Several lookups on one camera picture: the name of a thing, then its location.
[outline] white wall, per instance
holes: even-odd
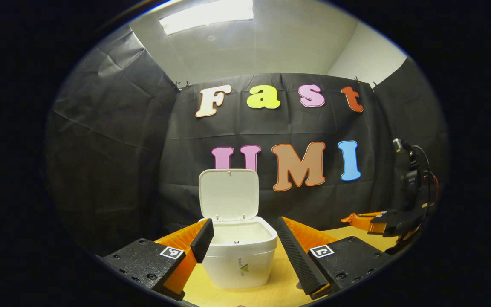
[[[391,41],[364,23],[357,24],[355,33],[327,75],[357,78],[361,82],[379,84],[397,68],[407,55]]]

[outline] ceiling light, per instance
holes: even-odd
[[[160,25],[167,35],[234,20],[253,20],[253,0],[220,0],[176,12],[160,19]]]

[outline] orange letter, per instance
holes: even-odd
[[[217,113],[217,110],[213,108],[213,103],[216,103],[217,107],[220,107],[225,95],[223,93],[218,93],[217,95],[215,95],[215,93],[224,92],[226,94],[229,94],[230,91],[232,91],[230,85],[210,87],[209,89],[201,90],[200,93],[202,94],[202,101],[200,102],[200,109],[196,113],[196,116],[204,117],[211,116]]]
[[[323,177],[323,150],[325,143],[311,142],[306,148],[304,158],[298,157],[295,148],[291,144],[279,144],[272,148],[272,152],[278,157],[278,183],[274,185],[274,191],[287,191],[292,187],[289,182],[291,175],[295,185],[300,187],[306,173],[306,186],[317,186],[325,182]]]
[[[356,98],[359,98],[359,94],[354,92],[351,86],[347,86],[341,89],[341,93],[346,95],[349,107],[356,112],[363,112],[363,106],[357,103]]]

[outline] pink letter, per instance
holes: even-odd
[[[325,104],[325,97],[320,92],[319,86],[314,84],[299,87],[298,94],[302,96],[300,103],[305,107],[321,107]]]
[[[213,148],[212,155],[215,157],[215,169],[230,169],[230,156],[234,153],[232,147]]]
[[[245,167],[257,172],[257,154],[261,152],[261,146],[246,145],[240,148],[240,152],[245,156]]]

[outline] blue letter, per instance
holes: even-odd
[[[361,177],[361,173],[357,169],[357,156],[355,154],[357,142],[340,142],[338,148],[342,151],[342,156],[344,158],[344,173],[342,174],[341,179],[343,181],[351,181]]]

